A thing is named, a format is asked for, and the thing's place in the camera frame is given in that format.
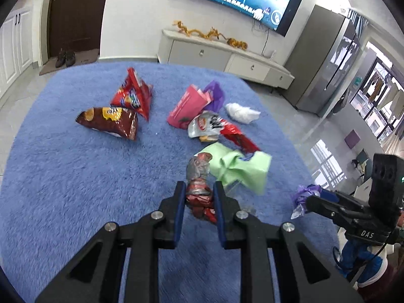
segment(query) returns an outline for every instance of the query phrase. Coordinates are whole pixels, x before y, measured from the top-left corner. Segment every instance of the brown snack bag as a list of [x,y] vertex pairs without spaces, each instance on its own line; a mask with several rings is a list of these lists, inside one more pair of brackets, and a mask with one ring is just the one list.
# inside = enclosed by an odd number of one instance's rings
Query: brown snack bag
[[134,110],[120,107],[93,107],[81,112],[76,122],[113,136],[136,139],[137,114]]

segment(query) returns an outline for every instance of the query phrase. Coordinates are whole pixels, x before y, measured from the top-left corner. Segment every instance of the blue fuzzy surface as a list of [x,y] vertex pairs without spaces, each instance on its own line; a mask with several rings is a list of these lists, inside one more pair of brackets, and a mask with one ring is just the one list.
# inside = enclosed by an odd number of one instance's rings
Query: blue fuzzy surface
[[[139,116],[136,141],[116,138],[75,122],[90,107],[109,106],[133,66],[153,84],[150,122]],[[213,70],[154,63],[96,63],[59,71],[33,104],[13,148],[0,192],[0,256],[11,284],[27,303],[108,221],[136,222],[185,181],[189,159],[206,144],[166,122],[190,84],[218,80],[225,103],[261,111],[250,125],[237,124],[272,155],[265,195],[237,186],[232,195],[253,207],[263,222],[290,219],[290,196],[312,182],[309,171],[258,96],[239,78]],[[226,119],[224,109],[221,115]],[[235,148],[226,139],[220,142]],[[331,260],[337,235],[332,222],[308,214],[294,220]],[[160,301],[238,302],[240,253],[221,248],[216,227],[186,208],[176,250],[160,251]]]

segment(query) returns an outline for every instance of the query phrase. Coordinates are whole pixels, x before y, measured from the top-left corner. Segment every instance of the drawer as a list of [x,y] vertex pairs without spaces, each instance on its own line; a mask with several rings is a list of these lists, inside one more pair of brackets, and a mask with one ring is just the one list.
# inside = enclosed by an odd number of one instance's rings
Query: drawer
[[168,63],[204,67],[223,72],[231,55],[232,53],[229,51],[206,45],[174,41]]
[[294,77],[290,74],[285,74],[276,68],[270,68],[264,82],[274,88],[287,89],[293,80]]
[[234,55],[228,72],[238,75],[241,78],[263,81],[268,74],[269,66],[259,61],[247,59]]

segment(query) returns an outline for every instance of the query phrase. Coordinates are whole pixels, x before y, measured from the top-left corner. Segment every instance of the shoe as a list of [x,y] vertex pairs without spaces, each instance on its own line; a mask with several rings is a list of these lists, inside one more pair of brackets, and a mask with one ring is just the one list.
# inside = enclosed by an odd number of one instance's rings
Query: shoe
[[57,56],[55,67],[56,68],[62,67],[65,62],[66,62],[66,51],[60,49],[59,55]]
[[75,63],[75,53],[73,50],[66,51],[66,67],[73,66]]

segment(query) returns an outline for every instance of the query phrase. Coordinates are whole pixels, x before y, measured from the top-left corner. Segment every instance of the purple crumpled wrapper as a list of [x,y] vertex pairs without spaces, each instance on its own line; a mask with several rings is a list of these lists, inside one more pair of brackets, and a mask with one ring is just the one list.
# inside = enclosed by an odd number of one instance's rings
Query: purple crumpled wrapper
[[309,185],[307,187],[300,185],[296,194],[292,196],[294,210],[290,219],[293,220],[299,216],[304,216],[304,214],[307,212],[307,198],[313,195],[320,197],[321,191],[322,188],[319,185]]
[[218,81],[210,82],[206,88],[204,88],[203,92],[208,92],[211,94],[213,101],[206,105],[203,110],[213,111],[218,113],[220,108],[222,108],[225,102],[225,93],[220,87],[220,83]]

